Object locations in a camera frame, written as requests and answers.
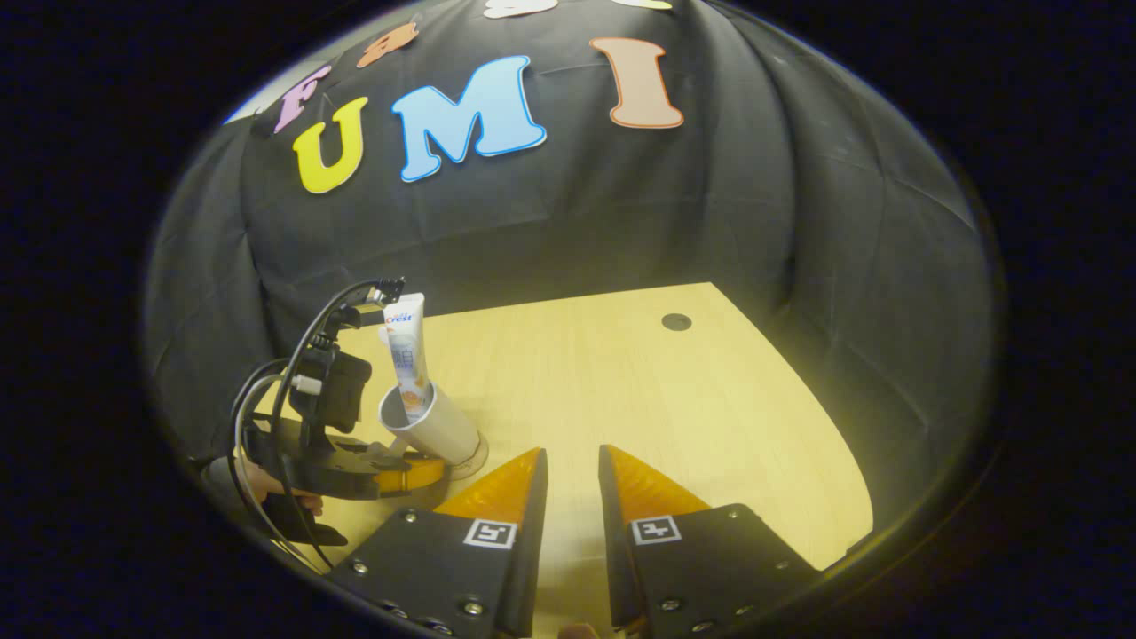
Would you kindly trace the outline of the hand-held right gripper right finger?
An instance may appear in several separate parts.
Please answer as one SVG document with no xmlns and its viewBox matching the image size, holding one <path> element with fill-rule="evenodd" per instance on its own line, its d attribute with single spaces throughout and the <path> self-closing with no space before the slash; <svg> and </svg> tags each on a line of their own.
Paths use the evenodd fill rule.
<svg viewBox="0 0 1136 639">
<path fill-rule="evenodd" d="M 627 639 L 743 639 L 821 579 L 751 507 L 702 501 L 613 445 L 599 448 L 611 623 Z"/>
</svg>

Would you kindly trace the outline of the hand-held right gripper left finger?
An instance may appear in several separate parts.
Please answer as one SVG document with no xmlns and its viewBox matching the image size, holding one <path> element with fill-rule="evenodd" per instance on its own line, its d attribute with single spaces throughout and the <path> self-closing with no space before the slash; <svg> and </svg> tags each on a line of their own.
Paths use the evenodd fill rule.
<svg viewBox="0 0 1136 639">
<path fill-rule="evenodd" d="M 536 446 L 434 509 L 398 511 L 329 583 L 406 639 L 532 639 L 545 506 Z"/>
</svg>

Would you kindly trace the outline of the white cup with wooden handle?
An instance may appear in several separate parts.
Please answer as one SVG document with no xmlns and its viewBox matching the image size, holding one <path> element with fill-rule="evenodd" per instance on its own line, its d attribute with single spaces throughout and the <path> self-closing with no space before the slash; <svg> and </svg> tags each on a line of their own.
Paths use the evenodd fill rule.
<svg viewBox="0 0 1136 639">
<path fill-rule="evenodd" d="M 378 421 L 396 440 L 411 446 L 417 453 L 441 460 L 463 460 L 476 445 L 478 429 L 435 382 L 431 385 L 434 389 L 433 404 L 421 420 L 408 421 L 398 396 L 398 385 L 394 385 L 382 397 Z"/>
</svg>

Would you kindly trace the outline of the white toothpaste tube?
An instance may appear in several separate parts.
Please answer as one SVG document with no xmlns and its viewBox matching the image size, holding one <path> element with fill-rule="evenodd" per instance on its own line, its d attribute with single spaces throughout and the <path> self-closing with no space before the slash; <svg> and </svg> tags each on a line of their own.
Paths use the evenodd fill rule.
<svg viewBox="0 0 1136 639">
<path fill-rule="evenodd" d="M 383 309 L 383 333 L 392 356 L 398 396 L 410 423 L 431 409 L 434 389 L 423 340 L 425 294 L 403 294 L 398 302 Z"/>
</svg>

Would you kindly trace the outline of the black backdrop cloth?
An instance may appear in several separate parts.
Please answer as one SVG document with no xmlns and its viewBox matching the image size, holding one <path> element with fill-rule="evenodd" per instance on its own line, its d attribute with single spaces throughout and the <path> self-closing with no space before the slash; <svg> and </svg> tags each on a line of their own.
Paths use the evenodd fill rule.
<svg viewBox="0 0 1136 639">
<path fill-rule="evenodd" d="M 431 312 L 710 280 L 818 396 L 895 525 L 986 420 L 1002 320 L 963 171 L 832 57 L 726 5 L 387 18 L 204 138 L 162 207 L 142 371 L 191 460 L 331 294 Z"/>
</svg>

